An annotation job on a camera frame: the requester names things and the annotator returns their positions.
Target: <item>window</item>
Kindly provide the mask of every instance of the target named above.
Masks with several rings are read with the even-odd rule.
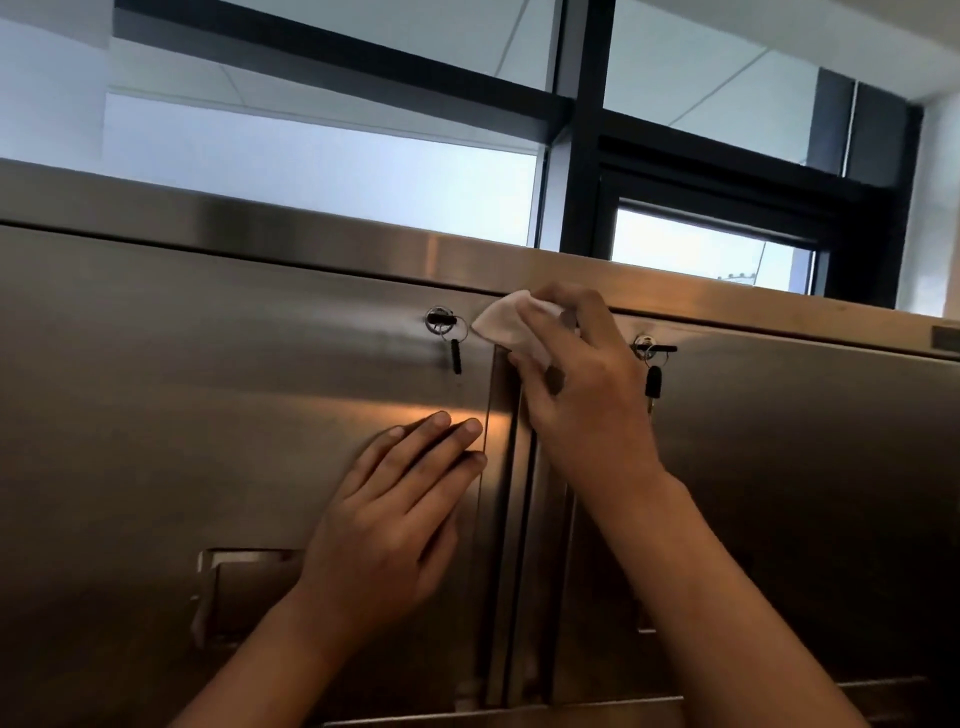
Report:
[[[543,90],[557,0],[229,0]]]
[[[803,164],[818,73],[744,38],[617,0],[604,107]]]
[[[741,285],[807,293],[813,253],[665,217],[617,211],[612,260]]]
[[[537,158],[110,94],[89,171],[526,245]]]

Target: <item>wrist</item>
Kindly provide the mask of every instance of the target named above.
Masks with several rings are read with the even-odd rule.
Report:
[[[260,625],[288,642],[319,672],[336,673],[352,654],[343,630],[319,613],[300,585],[274,605]]]
[[[588,508],[617,554],[623,549],[633,552],[666,546],[684,530],[691,509],[699,513],[686,486],[663,469],[640,484],[635,479],[625,481],[616,491],[628,495],[592,508],[588,504]]]

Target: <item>keychain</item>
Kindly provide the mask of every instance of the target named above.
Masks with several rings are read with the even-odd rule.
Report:
[[[464,335],[457,338],[450,334],[456,329],[457,323],[463,323]],[[450,358],[453,360],[453,374],[460,375],[464,372],[463,361],[460,358],[460,345],[467,341],[470,336],[470,327],[463,317],[457,316],[449,308],[443,306],[434,306],[426,313],[426,327],[430,333],[440,336],[450,345]]]

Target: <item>black window frame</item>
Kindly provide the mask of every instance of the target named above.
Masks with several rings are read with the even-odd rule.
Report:
[[[222,0],[116,0],[114,35],[544,145],[531,237],[609,259],[622,206],[815,251],[813,290],[894,307],[923,109],[821,70],[806,166],[604,109],[616,0],[558,0],[549,90]]]

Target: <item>wipe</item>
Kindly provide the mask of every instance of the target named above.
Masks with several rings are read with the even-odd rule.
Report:
[[[535,299],[530,291],[515,291],[491,303],[483,313],[477,316],[472,329],[487,341],[499,344],[511,352],[525,353],[535,358],[544,368],[548,367],[551,361],[549,352],[516,312],[516,304],[519,301],[529,301],[551,316],[560,317],[564,312],[555,303]]]

